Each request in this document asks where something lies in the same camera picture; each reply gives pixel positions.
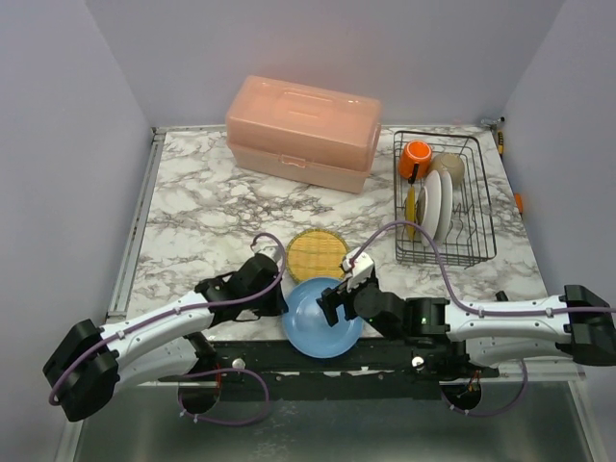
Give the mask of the yellow woven round plate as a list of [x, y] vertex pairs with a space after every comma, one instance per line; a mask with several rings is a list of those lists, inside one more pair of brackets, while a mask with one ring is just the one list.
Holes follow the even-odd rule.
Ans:
[[287, 245], [287, 270], [295, 283], [315, 277], [340, 280], [344, 276], [341, 263], [348, 252], [340, 235], [320, 228], [307, 229]]

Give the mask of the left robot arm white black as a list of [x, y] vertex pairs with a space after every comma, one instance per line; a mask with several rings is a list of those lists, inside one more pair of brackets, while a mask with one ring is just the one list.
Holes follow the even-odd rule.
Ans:
[[123, 386], [193, 372], [206, 355], [204, 331], [238, 322], [244, 312], [256, 319], [286, 312], [282, 268], [279, 258], [260, 252], [150, 313], [101, 326], [90, 319], [73, 324], [42, 368], [49, 404], [79, 422]]

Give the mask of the teal Shi Hao Wei plate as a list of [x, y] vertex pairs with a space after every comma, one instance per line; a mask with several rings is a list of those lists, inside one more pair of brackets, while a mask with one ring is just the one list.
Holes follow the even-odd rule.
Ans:
[[449, 232], [453, 209], [453, 184], [448, 171], [440, 173], [441, 178], [441, 206], [440, 216], [434, 240], [441, 243]]

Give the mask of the light blue plate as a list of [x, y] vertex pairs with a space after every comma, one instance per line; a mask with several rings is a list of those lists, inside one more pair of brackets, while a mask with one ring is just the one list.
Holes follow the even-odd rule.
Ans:
[[282, 316], [283, 330], [299, 352], [317, 359], [329, 359], [343, 355], [359, 340], [364, 324], [361, 318], [347, 321], [344, 307], [339, 306], [339, 322], [329, 326], [317, 303], [325, 289], [333, 289], [339, 283], [331, 277], [315, 277], [299, 283], [285, 297], [288, 312]]

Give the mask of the yellow black tool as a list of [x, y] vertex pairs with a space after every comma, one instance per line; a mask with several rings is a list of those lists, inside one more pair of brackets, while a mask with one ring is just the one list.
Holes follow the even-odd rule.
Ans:
[[496, 135], [497, 135], [497, 149], [499, 152], [499, 155], [502, 157], [503, 153], [504, 153], [504, 134], [502, 131], [502, 125], [505, 123], [505, 117], [501, 116], [499, 121], [497, 122], [496, 125]]

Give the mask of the black front mounting rail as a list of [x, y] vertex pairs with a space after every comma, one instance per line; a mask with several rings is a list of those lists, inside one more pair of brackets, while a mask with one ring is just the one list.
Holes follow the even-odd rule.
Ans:
[[181, 373], [178, 394], [192, 410], [203, 411], [215, 395], [227, 401], [347, 400], [411, 398], [438, 400], [462, 395], [480, 399], [472, 379], [505, 379], [504, 369], [445, 360], [434, 350], [414, 350], [385, 339], [359, 340], [336, 358], [302, 354], [287, 341], [213, 342], [201, 333], [186, 336], [196, 362]]

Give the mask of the white floral bowl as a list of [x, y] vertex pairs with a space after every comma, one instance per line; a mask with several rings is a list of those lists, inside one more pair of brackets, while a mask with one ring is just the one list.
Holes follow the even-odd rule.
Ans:
[[452, 185], [459, 188], [465, 177], [465, 164], [459, 155], [442, 152], [432, 158], [427, 173], [432, 171], [448, 172]]

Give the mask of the orange mug black handle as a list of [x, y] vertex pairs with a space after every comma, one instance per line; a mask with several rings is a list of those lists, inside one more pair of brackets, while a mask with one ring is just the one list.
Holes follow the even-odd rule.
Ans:
[[432, 149], [424, 141], [409, 141], [403, 147], [398, 161], [398, 173], [409, 184], [424, 178], [432, 160]]

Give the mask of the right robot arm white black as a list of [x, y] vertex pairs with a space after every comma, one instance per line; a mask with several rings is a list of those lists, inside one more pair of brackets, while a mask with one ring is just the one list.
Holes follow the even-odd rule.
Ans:
[[366, 321], [389, 341], [435, 350], [448, 368], [492, 368], [501, 362], [564, 356], [591, 367], [615, 364], [613, 308], [581, 285], [522, 302], [467, 302], [454, 297], [401, 298], [376, 276], [351, 289], [342, 282], [317, 303], [330, 326]]

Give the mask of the large teal rimmed plate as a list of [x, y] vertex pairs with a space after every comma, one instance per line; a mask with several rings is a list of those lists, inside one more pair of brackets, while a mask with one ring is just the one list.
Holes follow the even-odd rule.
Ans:
[[417, 201], [418, 224], [425, 231], [422, 235], [423, 245], [429, 245], [428, 240], [434, 240], [441, 215], [442, 183], [437, 171], [430, 172], [420, 190]]

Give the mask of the small yellow patterned plate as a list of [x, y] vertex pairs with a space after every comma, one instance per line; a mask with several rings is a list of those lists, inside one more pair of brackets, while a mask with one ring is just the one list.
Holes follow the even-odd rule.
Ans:
[[412, 225], [406, 226], [406, 234], [410, 241], [415, 239], [417, 216], [416, 216], [416, 194], [415, 188], [410, 186], [404, 202], [404, 219], [412, 222]]

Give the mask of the orange object at right edge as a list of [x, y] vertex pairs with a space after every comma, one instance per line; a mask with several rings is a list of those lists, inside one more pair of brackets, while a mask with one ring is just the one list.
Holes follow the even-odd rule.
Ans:
[[522, 197], [518, 193], [514, 194], [514, 199], [515, 199], [515, 203], [516, 203], [517, 209], [518, 209], [519, 213], [522, 215], [524, 213], [524, 202], [523, 202], [523, 199], [522, 199]]

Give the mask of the pink translucent storage box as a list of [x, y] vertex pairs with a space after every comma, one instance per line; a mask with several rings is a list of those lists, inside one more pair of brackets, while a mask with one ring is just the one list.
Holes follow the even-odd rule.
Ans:
[[249, 76], [226, 114], [227, 146], [239, 167], [360, 193], [380, 116], [373, 98]]

